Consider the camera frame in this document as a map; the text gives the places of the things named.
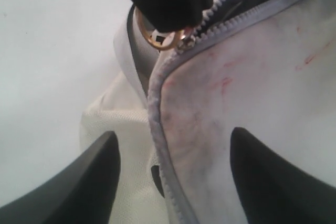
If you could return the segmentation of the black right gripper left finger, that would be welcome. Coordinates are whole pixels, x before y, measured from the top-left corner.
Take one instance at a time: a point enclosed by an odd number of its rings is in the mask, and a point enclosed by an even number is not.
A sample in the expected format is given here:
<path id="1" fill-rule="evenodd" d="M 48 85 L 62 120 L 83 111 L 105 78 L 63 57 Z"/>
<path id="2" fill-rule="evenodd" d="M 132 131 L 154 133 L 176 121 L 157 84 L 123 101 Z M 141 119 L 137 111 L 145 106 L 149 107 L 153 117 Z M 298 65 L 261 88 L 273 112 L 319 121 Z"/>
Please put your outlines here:
<path id="1" fill-rule="evenodd" d="M 108 223 L 120 170 L 117 136 L 105 132 L 55 177 L 1 207 L 1 223 Z"/>

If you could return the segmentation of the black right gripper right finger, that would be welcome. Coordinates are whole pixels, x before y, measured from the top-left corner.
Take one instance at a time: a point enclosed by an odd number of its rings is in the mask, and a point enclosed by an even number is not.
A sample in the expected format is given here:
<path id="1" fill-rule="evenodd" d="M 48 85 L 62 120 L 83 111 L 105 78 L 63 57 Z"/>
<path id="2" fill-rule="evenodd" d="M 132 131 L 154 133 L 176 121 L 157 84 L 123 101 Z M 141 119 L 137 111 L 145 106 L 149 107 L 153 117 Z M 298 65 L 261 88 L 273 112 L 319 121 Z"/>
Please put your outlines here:
<path id="1" fill-rule="evenodd" d="M 230 166 L 248 223 L 335 223 L 335 187 L 280 157 L 242 127 Z"/>

